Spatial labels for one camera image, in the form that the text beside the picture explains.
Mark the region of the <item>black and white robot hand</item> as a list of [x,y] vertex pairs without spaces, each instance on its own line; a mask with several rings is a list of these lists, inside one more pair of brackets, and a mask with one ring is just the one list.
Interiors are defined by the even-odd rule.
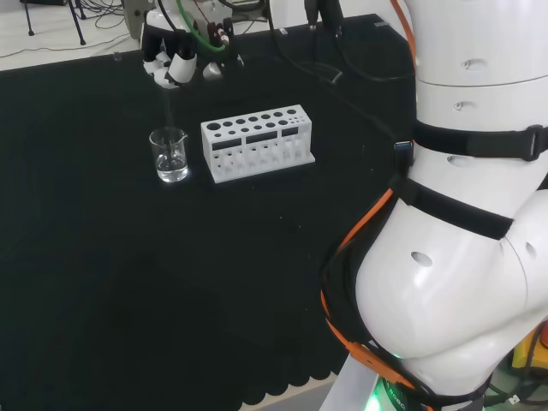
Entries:
[[244,68],[234,12],[229,1],[154,1],[141,24],[144,70],[157,85],[174,89],[193,79],[201,58],[206,80]]

